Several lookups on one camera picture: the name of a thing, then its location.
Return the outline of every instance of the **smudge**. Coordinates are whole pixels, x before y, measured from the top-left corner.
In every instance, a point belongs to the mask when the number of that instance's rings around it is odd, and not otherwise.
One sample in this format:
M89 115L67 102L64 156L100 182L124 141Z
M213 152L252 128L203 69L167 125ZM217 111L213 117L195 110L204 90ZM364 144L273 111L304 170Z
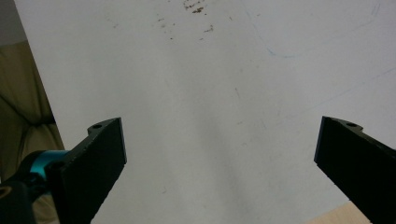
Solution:
M198 7L192 13L201 13L203 9L204 9L203 7Z
M208 30L205 30L204 33L213 32L213 25L210 25Z

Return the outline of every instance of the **dark stain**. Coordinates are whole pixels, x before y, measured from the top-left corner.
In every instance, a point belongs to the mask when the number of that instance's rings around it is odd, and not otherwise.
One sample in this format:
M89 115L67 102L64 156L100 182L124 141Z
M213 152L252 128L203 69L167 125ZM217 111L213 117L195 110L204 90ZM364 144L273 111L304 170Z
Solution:
M203 9L204 9L203 7L198 7L192 13L201 13Z
M197 5L200 5L204 1L205 0L198 0L198 1L197 0L195 0L195 1L193 1L193 0L185 0L183 2L183 6L184 6L184 8L186 10L189 10L190 8L193 8L193 7L197 6Z
M204 33L209 33L209 32L213 32L213 25L210 25L210 28L204 31Z

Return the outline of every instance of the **beige fabric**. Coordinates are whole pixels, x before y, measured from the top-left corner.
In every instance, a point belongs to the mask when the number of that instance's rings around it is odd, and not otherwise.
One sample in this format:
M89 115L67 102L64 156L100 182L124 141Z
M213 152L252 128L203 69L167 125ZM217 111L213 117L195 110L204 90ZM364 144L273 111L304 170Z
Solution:
M0 176L11 177L31 152L63 149L27 42L0 48ZM37 223L57 220L50 196L34 203Z

